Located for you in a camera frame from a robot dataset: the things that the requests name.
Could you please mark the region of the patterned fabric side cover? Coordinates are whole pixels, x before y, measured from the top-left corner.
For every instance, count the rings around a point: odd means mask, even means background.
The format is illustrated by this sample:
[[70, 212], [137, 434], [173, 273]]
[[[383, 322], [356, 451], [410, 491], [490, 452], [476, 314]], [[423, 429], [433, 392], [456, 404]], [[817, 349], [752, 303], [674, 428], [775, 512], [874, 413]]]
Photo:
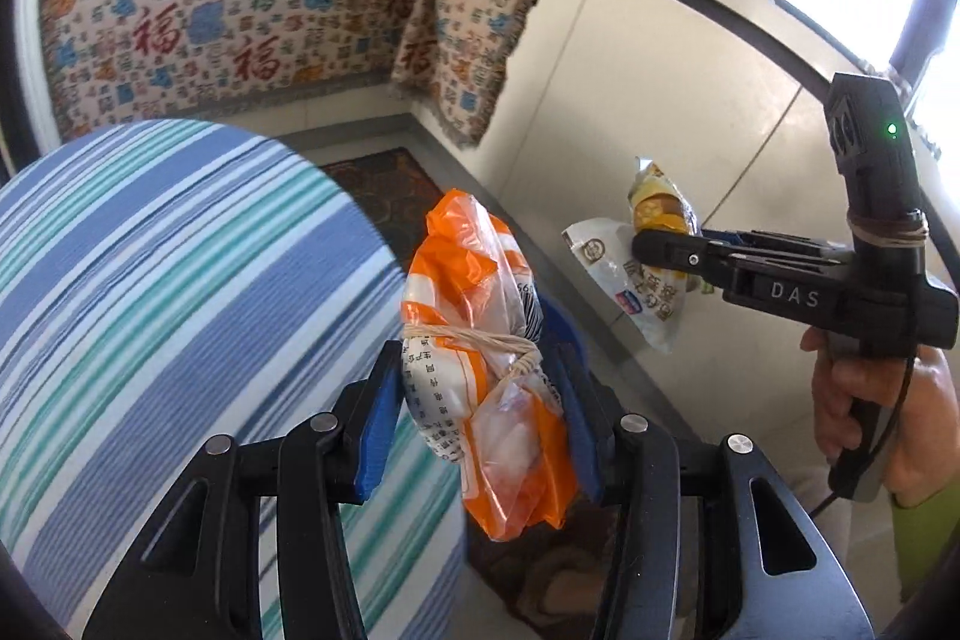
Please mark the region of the patterned fabric side cover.
[[475, 148], [537, 0], [413, 0], [391, 81], [427, 103], [449, 140]]

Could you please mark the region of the white yellow bread wrapper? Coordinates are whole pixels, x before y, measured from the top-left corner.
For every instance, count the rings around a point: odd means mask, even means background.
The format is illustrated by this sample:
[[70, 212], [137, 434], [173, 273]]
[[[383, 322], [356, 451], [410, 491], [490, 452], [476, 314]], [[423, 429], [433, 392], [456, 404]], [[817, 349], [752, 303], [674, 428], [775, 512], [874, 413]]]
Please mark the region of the white yellow bread wrapper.
[[605, 297], [659, 353], [670, 354], [679, 334], [686, 292], [695, 276], [640, 262], [633, 239], [649, 230], [698, 236], [700, 223], [690, 202], [654, 159], [636, 159], [626, 201], [630, 220], [589, 218], [563, 230], [569, 253]]

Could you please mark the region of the blue striped tablecloth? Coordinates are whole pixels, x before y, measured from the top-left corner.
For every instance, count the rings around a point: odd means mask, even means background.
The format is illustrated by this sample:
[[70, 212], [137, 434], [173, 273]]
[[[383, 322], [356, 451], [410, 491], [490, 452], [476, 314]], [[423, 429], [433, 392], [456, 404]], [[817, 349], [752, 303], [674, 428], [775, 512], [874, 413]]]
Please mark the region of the blue striped tablecloth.
[[[280, 438], [398, 342], [404, 273], [347, 191], [270, 138], [155, 120], [83, 136], [2, 191], [2, 632], [88, 638], [99, 598], [213, 435]], [[439, 638], [459, 481], [400, 406], [382, 481], [340, 509], [366, 633]], [[277, 502], [263, 634], [286, 637]]]

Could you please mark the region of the white kitchen cabinet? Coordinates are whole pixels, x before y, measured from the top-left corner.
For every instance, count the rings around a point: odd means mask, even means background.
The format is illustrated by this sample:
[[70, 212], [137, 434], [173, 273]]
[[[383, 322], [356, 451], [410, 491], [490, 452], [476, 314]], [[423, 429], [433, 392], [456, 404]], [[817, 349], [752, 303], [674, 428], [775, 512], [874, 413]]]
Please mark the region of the white kitchen cabinet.
[[846, 200], [822, 101], [848, 60], [771, 0], [539, 0], [482, 141], [451, 146], [459, 185], [511, 224], [540, 287], [583, 333], [628, 408], [683, 435], [753, 435], [779, 466], [818, 461], [800, 330], [686, 299], [674, 349], [652, 349], [565, 241], [626, 220], [651, 159], [708, 229], [844, 241]]

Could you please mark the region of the orange white plastic bag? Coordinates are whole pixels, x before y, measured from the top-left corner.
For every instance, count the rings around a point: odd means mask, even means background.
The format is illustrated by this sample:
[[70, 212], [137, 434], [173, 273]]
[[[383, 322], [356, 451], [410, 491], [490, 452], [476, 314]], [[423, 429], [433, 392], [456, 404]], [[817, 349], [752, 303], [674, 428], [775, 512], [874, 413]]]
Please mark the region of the orange white plastic bag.
[[488, 539], [560, 528], [578, 494], [562, 397], [545, 367], [545, 310], [511, 229], [477, 198], [444, 193], [413, 253], [402, 381], [430, 450], [457, 464]]

